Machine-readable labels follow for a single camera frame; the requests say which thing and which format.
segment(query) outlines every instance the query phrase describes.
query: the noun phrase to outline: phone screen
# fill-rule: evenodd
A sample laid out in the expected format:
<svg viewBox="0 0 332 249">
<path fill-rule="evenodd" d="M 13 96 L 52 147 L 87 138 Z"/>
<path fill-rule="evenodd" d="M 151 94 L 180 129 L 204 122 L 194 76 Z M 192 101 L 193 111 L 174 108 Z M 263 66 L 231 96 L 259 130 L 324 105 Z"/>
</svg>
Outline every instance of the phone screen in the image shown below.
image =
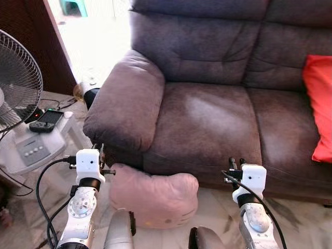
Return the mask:
<svg viewBox="0 0 332 249">
<path fill-rule="evenodd" d="M 55 110 L 47 110 L 39 119 L 39 122 L 44 122 L 44 123 L 53 123 L 57 124 L 59 119 L 62 117 L 63 112 L 58 112 Z"/>
</svg>

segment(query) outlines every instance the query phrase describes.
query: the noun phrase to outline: gray sofa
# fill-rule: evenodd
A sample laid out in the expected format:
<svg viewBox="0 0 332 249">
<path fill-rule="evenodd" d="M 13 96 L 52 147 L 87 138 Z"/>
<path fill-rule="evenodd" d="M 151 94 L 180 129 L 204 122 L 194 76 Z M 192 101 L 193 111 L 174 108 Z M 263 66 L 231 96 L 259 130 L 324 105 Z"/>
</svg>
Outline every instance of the gray sofa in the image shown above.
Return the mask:
<svg viewBox="0 0 332 249">
<path fill-rule="evenodd" d="M 332 204 L 301 76 L 308 54 L 332 55 L 331 0 L 133 0 L 130 19 L 84 125 L 109 164 L 231 190 L 220 171 L 242 157 L 266 167 L 267 195 Z"/>
</svg>

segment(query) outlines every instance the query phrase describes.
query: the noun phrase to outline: green object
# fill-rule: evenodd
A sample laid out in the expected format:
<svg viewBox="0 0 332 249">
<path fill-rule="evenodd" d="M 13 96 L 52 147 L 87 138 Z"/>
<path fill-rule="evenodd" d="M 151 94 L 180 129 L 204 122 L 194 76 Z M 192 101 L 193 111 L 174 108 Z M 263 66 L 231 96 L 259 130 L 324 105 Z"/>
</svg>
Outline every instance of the green object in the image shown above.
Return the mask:
<svg viewBox="0 0 332 249">
<path fill-rule="evenodd" d="M 88 16 L 87 11 L 85 9 L 84 0 L 60 0 L 62 11 L 66 16 L 68 15 L 67 2 L 76 3 L 77 7 L 79 9 L 79 12 L 81 13 L 81 16 L 82 17 Z"/>
</svg>

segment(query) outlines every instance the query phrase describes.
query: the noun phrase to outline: red pillow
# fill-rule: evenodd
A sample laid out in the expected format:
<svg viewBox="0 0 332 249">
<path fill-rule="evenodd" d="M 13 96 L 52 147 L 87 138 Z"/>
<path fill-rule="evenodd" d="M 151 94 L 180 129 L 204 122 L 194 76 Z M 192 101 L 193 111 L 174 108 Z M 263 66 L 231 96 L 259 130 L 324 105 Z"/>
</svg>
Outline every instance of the red pillow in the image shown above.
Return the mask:
<svg viewBox="0 0 332 249">
<path fill-rule="evenodd" d="M 303 78 L 321 137 L 312 160 L 332 163 L 332 56 L 308 56 Z"/>
</svg>

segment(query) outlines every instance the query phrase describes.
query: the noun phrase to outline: electric fan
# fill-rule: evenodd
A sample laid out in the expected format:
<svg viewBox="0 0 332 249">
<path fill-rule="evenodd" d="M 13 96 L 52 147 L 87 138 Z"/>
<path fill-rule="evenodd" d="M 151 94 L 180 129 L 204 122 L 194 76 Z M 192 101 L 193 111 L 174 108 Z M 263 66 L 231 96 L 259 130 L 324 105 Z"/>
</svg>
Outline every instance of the electric fan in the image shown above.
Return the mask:
<svg viewBox="0 0 332 249">
<path fill-rule="evenodd" d="M 35 169 L 65 148 L 59 131 L 33 133 L 24 123 L 36 109 L 42 89 L 36 61 L 0 30 L 0 165 L 12 174 Z"/>
</svg>

